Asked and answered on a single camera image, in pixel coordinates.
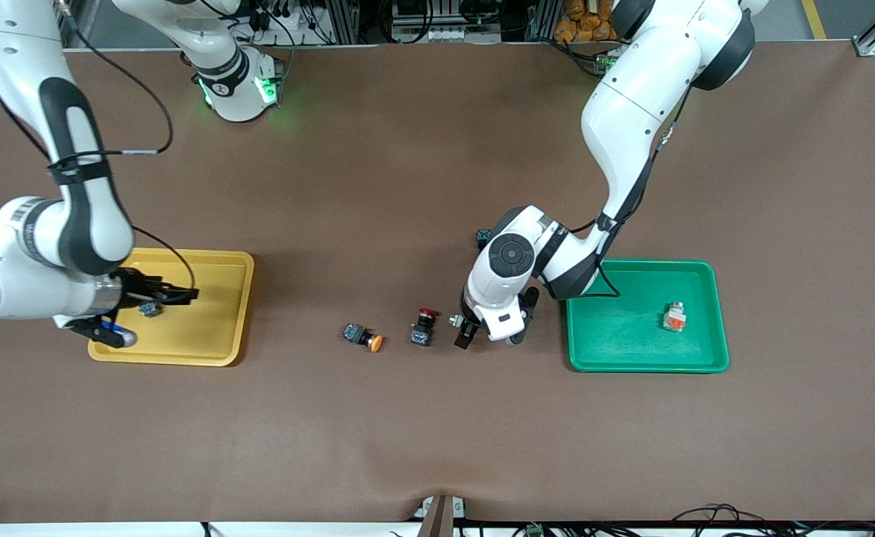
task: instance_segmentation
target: yellow line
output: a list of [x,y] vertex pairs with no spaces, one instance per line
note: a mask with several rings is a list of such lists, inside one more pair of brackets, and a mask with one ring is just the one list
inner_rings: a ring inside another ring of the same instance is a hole
[[818,7],[815,6],[815,0],[802,0],[802,8],[805,9],[805,17],[809,20],[812,36],[816,40],[828,40],[828,37],[825,35],[825,28],[822,26],[822,19],[818,16]]

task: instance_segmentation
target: white robotic arm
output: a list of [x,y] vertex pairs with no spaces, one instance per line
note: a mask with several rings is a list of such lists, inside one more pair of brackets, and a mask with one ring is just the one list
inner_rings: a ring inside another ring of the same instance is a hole
[[116,7],[175,42],[198,72],[208,104],[229,122],[255,119],[277,102],[283,64],[250,45],[239,47],[222,15],[239,0],[113,0]]
[[595,228],[581,239],[536,207],[516,207],[495,225],[461,297],[467,348],[477,327],[519,342],[536,303],[530,278],[565,300],[595,281],[615,236],[639,205],[652,170],[656,132],[689,91],[712,90],[741,71],[754,46],[750,12],[736,0],[615,0],[613,23],[632,44],[583,109],[583,138],[609,184]]
[[160,286],[119,268],[133,229],[59,39],[49,3],[0,0],[0,103],[39,134],[62,195],[15,198],[0,209],[0,318],[51,317],[128,346],[134,334],[99,330],[99,316],[136,306],[129,292],[152,296]]

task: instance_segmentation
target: green tray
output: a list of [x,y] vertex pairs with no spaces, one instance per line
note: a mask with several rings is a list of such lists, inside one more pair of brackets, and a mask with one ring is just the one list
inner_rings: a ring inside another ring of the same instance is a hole
[[[570,363],[584,373],[723,373],[730,367],[716,274],[704,261],[606,259],[621,297],[566,302]],[[602,279],[589,292],[610,292]],[[662,329],[673,302],[686,308],[680,333]]]

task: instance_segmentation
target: yellow tray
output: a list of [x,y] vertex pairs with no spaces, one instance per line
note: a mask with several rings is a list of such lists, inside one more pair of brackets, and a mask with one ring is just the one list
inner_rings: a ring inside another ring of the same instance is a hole
[[[167,306],[155,317],[120,310],[116,323],[138,335],[138,343],[113,349],[89,343],[89,356],[103,362],[134,362],[222,367],[239,356],[255,261],[243,251],[178,251],[195,272],[198,299],[188,306]],[[160,275],[177,286],[189,285],[189,273],[171,251],[135,248],[123,266]]]

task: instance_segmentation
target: small toy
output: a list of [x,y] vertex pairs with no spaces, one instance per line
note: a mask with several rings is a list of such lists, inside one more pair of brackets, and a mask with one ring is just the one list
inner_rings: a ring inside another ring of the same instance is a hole
[[142,313],[143,317],[155,317],[162,313],[162,305],[154,300],[143,302],[139,304],[139,313]]
[[370,333],[366,327],[356,325],[355,323],[345,326],[345,332],[342,333],[342,336],[355,345],[368,347],[372,353],[377,353],[380,350],[380,345],[383,344],[382,336],[376,336]]
[[487,242],[491,242],[491,231],[489,229],[477,229],[474,236],[478,251],[486,247]]
[[437,312],[427,308],[421,308],[417,312],[417,324],[410,325],[410,342],[421,347],[430,347],[430,337],[433,336]]
[[686,310],[682,302],[673,302],[669,311],[662,317],[662,327],[669,332],[682,332],[686,327]]

